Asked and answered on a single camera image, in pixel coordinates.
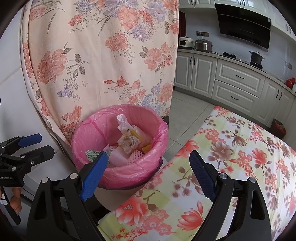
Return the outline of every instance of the cabinet handle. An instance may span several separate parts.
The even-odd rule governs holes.
[[[244,78],[243,78],[243,77],[240,77],[240,76],[238,76],[238,75],[236,75],[236,77],[238,77],[238,78],[241,78],[241,79],[243,79],[243,80],[244,80]]]

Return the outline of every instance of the blue gripper pad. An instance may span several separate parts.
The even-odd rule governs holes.
[[[80,198],[84,202],[94,194],[94,191],[97,188],[99,181],[108,165],[107,153],[102,152],[99,159],[94,162],[95,163],[92,169],[88,172],[87,176],[82,182]]]
[[[40,134],[34,134],[34,135],[23,137],[22,139],[20,139],[20,141],[18,142],[18,145],[20,147],[27,147],[27,146],[40,143],[41,141],[42,141],[42,136]]]
[[[198,180],[203,193],[212,202],[215,202],[217,195],[215,193],[215,183],[212,180],[210,174],[204,167],[206,163],[203,161],[197,151],[192,151],[189,156],[190,166]]]

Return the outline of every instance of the wall socket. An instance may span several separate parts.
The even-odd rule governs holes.
[[[208,32],[198,32],[198,31],[196,31],[196,36],[209,37],[209,36],[210,36],[210,33],[208,33]]]
[[[287,66],[289,69],[292,69],[292,65],[289,62],[285,62],[285,66]]]

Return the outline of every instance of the black range hood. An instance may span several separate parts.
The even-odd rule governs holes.
[[[240,38],[268,50],[270,40],[269,18],[247,9],[215,4],[220,33]]]

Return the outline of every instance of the hand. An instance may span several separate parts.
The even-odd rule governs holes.
[[[21,188],[12,188],[13,197],[10,200],[10,206],[17,214],[19,214],[19,212],[22,210],[22,205],[20,203],[21,192],[22,192]]]

